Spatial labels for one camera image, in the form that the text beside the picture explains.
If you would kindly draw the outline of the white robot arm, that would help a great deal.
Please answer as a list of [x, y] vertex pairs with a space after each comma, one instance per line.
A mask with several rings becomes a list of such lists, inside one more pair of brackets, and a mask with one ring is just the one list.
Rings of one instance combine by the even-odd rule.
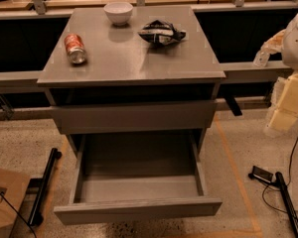
[[268, 54], [281, 53], [282, 61], [294, 72], [283, 80], [284, 85], [276, 82], [273, 93], [277, 94], [277, 102], [267, 113], [264, 132], [276, 137], [286, 133], [298, 120], [298, 13], [289, 22], [285, 30], [278, 32], [261, 49]]

